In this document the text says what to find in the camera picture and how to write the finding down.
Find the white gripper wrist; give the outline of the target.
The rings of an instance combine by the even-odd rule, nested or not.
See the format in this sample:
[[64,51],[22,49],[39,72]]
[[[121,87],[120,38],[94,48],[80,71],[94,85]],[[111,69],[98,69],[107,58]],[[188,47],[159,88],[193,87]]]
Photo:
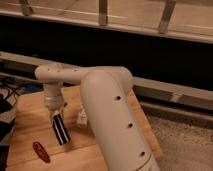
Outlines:
[[[64,99],[62,96],[45,96],[44,104],[50,116],[53,116],[55,112],[59,112],[63,108]],[[60,114],[53,117],[53,129],[60,145],[70,141],[69,134]]]

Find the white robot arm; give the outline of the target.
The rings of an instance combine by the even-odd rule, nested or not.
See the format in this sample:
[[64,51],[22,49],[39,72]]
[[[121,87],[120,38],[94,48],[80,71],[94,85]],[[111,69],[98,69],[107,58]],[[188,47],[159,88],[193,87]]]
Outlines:
[[41,65],[35,76],[43,84],[49,117],[63,114],[65,83],[78,84],[83,107],[109,171],[160,171],[127,96],[133,76],[125,67],[65,68]]

